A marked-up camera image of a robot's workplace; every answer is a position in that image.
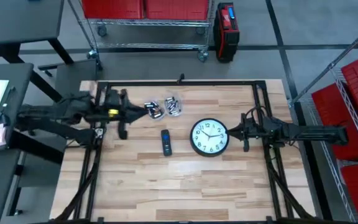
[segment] metal wire shelving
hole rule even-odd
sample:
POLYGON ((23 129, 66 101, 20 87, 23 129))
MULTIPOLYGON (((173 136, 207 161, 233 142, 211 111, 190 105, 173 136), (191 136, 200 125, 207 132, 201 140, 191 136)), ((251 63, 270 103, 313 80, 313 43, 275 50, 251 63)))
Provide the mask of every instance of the metal wire shelving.
POLYGON ((155 19, 86 19, 81 0, 78 0, 79 7, 74 6, 73 0, 68 0, 71 10, 81 26, 89 45, 94 50, 90 52, 90 57, 98 54, 99 48, 194 49, 198 50, 197 58, 201 62, 205 62, 209 55, 208 47, 214 19, 214 1, 208 0, 208 15, 205 21, 177 21, 155 19), (203 36, 203 44, 111 43, 103 38, 108 34, 108 26, 194 27, 196 28, 195 32, 203 36), (96 40, 94 32, 101 38, 96 40))
MULTIPOLYGON (((313 100, 311 99, 311 95, 309 94, 310 89, 318 83, 320 79, 322 79, 327 73, 330 73, 333 78, 336 86, 338 87, 342 99, 344 100, 346 107, 352 117, 352 120, 358 130, 358 115, 355 111, 355 107, 352 104, 352 101, 350 100, 350 97, 345 89, 346 79, 344 78, 344 75, 341 72, 341 69, 337 67, 337 64, 351 51, 355 48, 355 46, 358 45, 358 38, 348 46, 346 50, 343 51, 335 60, 333 60, 304 90, 300 92, 300 94, 295 97, 290 102, 290 108, 295 105, 295 103, 301 103, 303 108, 306 108, 310 118, 314 125, 322 125, 322 122, 319 118, 319 115, 317 113, 316 107, 314 105, 313 100)), ((327 159, 329 168, 331 170, 331 173, 333 175, 333 178, 336 183, 336 187, 338 189, 338 192, 342 198, 342 202, 344 204, 344 207, 346 209, 346 212, 349 216, 350 221, 356 222, 358 219, 357 214, 355 214, 356 211, 352 209, 351 203, 349 203, 349 199, 347 198, 347 194, 344 189, 344 185, 341 182, 341 179, 339 178, 340 175, 338 174, 338 170, 336 166, 334 165, 333 159, 329 153, 329 148, 325 142, 321 142, 321 147, 323 148, 324 155, 327 159)))

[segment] remote control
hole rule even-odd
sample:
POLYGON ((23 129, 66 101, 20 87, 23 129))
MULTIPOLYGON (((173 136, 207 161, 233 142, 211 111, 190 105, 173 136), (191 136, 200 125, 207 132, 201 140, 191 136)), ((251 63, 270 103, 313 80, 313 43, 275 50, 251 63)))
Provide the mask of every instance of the remote control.
POLYGON ((168 130, 161 131, 161 140, 162 140, 162 152, 164 156, 171 156, 172 155, 172 148, 171 148, 171 138, 169 136, 168 130))

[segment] clock face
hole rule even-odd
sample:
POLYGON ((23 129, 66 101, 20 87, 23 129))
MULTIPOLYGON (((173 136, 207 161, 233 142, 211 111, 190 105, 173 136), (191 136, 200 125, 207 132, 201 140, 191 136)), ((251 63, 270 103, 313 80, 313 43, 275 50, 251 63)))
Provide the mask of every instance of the clock face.
POLYGON ((222 122, 206 118, 198 121, 190 132, 190 142, 193 149, 202 156, 218 156, 229 144, 227 128, 222 122))

